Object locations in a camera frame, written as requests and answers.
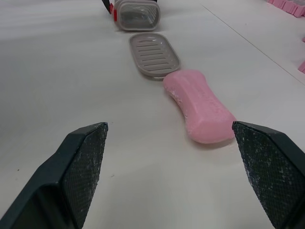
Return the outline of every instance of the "soap dish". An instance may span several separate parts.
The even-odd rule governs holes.
[[[179,70],[180,60],[168,40],[157,33],[140,33],[129,40],[139,71],[154,79],[163,79]]]
[[[115,24],[125,31],[153,31],[160,21],[160,8],[155,1],[118,0],[113,7]]]

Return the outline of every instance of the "white table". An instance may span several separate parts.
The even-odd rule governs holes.
[[[305,88],[206,10],[160,0],[158,31],[238,120],[305,149]],[[108,122],[85,229],[271,229],[237,143],[188,139],[161,82],[141,76],[99,0],[0,2],[0,215],[71,131]]]

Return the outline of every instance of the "clear plastic container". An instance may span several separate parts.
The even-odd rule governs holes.
[[[113,18],[125,31],[153,31],[160,21],[160,8],[154,1],[118,0],[114,4]]]

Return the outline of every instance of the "pink soap bar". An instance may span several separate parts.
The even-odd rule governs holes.
[[[163,85],[180,106],[191,139],[217,143],[234,137],[232,123],[235,117],[216,98],[200,71],[170,73],[164,78]]]

